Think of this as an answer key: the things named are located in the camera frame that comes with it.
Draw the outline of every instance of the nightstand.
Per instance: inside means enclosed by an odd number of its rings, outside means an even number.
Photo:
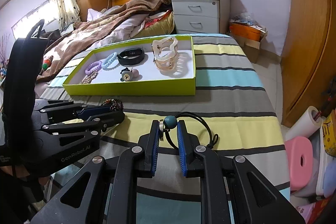
[[[230,0],[171,0],[177,34],[228,31]]]

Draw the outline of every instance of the purple hair tie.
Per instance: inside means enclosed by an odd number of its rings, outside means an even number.
[[[101,69],[101,61],[96,61],[90,64],[86,69],[85,69],[85,74],[90,75],[94,71],[100,71]]]

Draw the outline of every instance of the bed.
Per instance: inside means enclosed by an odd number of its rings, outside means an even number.
[[[250,61],[236,41],[221,34],[193,34],[196,59],[195,96],[69,96],[62,87],[67,75],[90,52],[75,56],[50,83],[43,99],[72,99],[100,105],[118,98],[124,104],[125,121],[101,136],[100,149],[50,177],[39,209],[96,155],[111,158],[133,147],[148,133],[152,120],[180,111],[202,116],[213,134],[219,135],[214,150],[227,157],[245,155],[289,199],[287,156],[278,119]],[[198,122],[186,121],[190,133],[208,143],[208,134]],[[171,133],[176,144],[176,134]],[[139,179],[137,223],[200,223],[199,179],[185,179],[179,156],[168,142],[160,142],[157,171],[153,179]]]
[[[113,0],[113,7],[105,12],[89,9],[88,22],[70,25],[46,49],[44,59],[53,56],[53,62],[37,79],[36,98],[75,54],[132,37],[170,34],[174,28],[172,6],[158,4],[156,0]]]

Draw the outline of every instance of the plastic bag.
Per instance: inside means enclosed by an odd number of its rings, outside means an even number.
[[[247,25],[254,25],[255,24],[253,13],[248,13],[248,12],[241,13],[240,15],[234,16],[231,22],[244,23],[244,24],[247,24]]]

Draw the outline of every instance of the yellow stripe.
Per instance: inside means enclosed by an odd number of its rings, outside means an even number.
[[[78,59],[75,59],[75,60],[70,60],[69,63],[66,64],[66,66],[64,68],[77,66],[83,59],[84,59],[84,57],[83,58],[78,58]]]
[[[107,130],[104,135],[123,141],[137,143],[141,135],[149,133],[152,120],[164,117],[138,113],[125,113],[125,120],[118,126]],[[191,118],[185,120],[189,133],[198,136],[203,145],[209,143],[209,134],[204,126]],[[216,150],[267,147],[283,144],[283,138],[277,117],[213,117],[204,118],[213,134],[219,135]],[[177,145],[176,129],[170,132]],[[161,147],[171,146],[165,140]]]
[[[197,45],[194,44],[195,54],[241,54],[245,55],[241,47],[237,45]]]

